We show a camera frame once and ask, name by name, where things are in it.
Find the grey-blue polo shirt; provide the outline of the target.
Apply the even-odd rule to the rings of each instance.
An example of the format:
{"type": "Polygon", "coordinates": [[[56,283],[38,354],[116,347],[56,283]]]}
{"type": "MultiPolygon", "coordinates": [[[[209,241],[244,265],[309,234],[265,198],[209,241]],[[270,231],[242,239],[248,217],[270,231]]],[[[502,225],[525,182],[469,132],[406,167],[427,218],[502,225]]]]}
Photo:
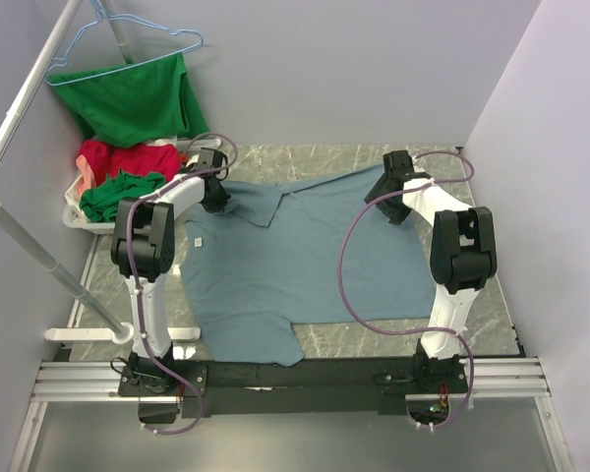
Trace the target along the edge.
{"type": "Polygon", "coordinates": [[[430,314],[435,285],[414,224],[365,206],[382,173],[229,181],[223,212],[189,212],[183,286],[214,359],[290,366],[304,356],[294,325],[430,314]]]}

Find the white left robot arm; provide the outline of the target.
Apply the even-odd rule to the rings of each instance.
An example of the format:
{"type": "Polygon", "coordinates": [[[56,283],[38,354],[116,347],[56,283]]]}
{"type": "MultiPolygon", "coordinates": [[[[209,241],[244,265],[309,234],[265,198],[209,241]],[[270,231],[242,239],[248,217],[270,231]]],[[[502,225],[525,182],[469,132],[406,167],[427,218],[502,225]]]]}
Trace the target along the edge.
{"type": "Polygon", "coordinates": [[[163,360],[172,349],[165,317],[165,280],[175,258],[175,220],[187,209],[225,210],[230,199],[221,181],[230,159],[203,147],[188,171],[162,187],[118,204],[111,260],[128,288],[134,330],[132,352],[163,360]]]}

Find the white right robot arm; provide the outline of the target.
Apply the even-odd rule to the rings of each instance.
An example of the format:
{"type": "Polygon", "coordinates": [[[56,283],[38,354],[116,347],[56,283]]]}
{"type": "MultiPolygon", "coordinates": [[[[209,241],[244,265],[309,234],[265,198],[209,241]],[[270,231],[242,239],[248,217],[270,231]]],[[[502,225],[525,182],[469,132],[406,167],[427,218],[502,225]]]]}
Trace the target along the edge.
{"type": "Polygon", "coordinates": [[[433,392],[446,380],[439,361],[461,352],[457,335],[479,292],[497,271],[497,251],[492,212],[452,196],[427,172],[414,166],[406,150],[383,156],[383,176],[365,202],[400,191],[398,197],[377,202],[377,209],[395,225],[411,213],[419,214],[432,228],[430,270],[436,295],[429,330],[420,339],[427,359],[412,368],[413,384],[433,392]]]}

